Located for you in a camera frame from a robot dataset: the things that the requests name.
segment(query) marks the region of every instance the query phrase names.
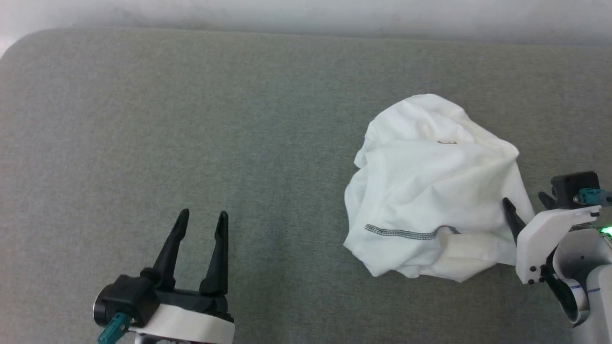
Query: white t-shirt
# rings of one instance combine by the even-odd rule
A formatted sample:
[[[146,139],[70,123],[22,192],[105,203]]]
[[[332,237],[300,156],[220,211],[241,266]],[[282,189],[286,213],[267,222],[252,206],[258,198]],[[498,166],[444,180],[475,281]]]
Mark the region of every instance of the white t-shirt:
[[[515,146],[437,95],[415,95],[379,114],[346,188],[344,243],[374,276],[396,270],[462,282],[515,263],[501,201],[534,216]]]

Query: stitched seam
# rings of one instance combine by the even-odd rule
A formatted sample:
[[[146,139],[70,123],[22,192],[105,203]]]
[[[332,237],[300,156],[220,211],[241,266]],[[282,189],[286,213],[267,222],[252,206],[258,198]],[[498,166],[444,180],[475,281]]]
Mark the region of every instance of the stitched seam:
[[[386,230],[384,228],[379,228],[373,225],[365,226],[365,230],[372,232],[374,234],[378,234],[380,236],[400,236],[400,237],[405,237],[407,239],[413,239],[413,240],[433,240],[438,235],[438,232],[443,228],[447,228],[452,234],[460,234],[460,232],[455,227],[452,227],[452,226],[440,226],[431,233],[418,233],[418,232],[403,231],[403,230]]]

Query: white plastic bracket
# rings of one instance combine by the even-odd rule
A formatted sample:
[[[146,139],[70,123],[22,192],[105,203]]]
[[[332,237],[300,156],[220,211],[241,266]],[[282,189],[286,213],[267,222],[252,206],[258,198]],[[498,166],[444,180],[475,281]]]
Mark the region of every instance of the white plastic bracket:
[[[234,341],[233,323],[212,315],[160,304],[145,327],[130,327],[141,335],[179,342],[231,344]]]
[[[540,267],[572,226],[594,221],[601,206],[553,209],[537,214],[517,237],[517,275],[523,283],[538,281]]]

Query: robotic arm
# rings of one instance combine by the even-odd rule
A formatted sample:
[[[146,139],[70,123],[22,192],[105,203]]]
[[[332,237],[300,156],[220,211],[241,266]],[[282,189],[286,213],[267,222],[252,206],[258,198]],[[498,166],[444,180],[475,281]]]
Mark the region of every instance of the robotic arm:
[[[504,198],[506,220],[517,244],[516,270],[523,283],[547,283],[569,321],[574,344],[612,344],[612,228],[590,222],[612,193],[599,189],[594,172],[552,179],[553,198],[539,194],[546,211],[527,224]],[[231,344],[234,319],[228,313],[228,215],[222,212],[215,249],[198,291],[174,288],[174,267],[185,237],[189,210],[181,211],[153,267],[139,277],[120,275],[102,289],[94,320],[105,327],[99,344],[114,344],[136,332],[136,344]]]
[[[102,289],[94,303],[94,320],[105,330],[99,344],[114,344],[136,332],[136,344],[161,340],[178,343],[231,344],[234,319],[228,313],[228,214],[221,212],[215,249],[198,291],[174,288],[174,267],[185,237],[189,210],[181,211],[153,267],[139,277],[121,275]]]
[[[504,198],[517,243],[516,270],[530,285],[547,283],[569,321],[575,344],[612,344],[612,240],[609,228],[590,222],[612,193],[599,189],[594,172],[556,176],[553,196],[540,192],[546,211],[525,224]]]

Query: gray fabric surface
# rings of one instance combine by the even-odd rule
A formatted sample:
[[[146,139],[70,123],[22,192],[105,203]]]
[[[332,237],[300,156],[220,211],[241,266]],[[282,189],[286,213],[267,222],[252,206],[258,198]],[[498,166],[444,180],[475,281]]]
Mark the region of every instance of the gray fabric surface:
[[[370,276],[343,248],[367,125],[435,93],[552,175],[612,187],[612,51],[153,29],[27,36],[0,60],[0,342],[92,343],[92,303],[190,208],[177,286],[230,216],[236,343],[569,343],[545,285]]]

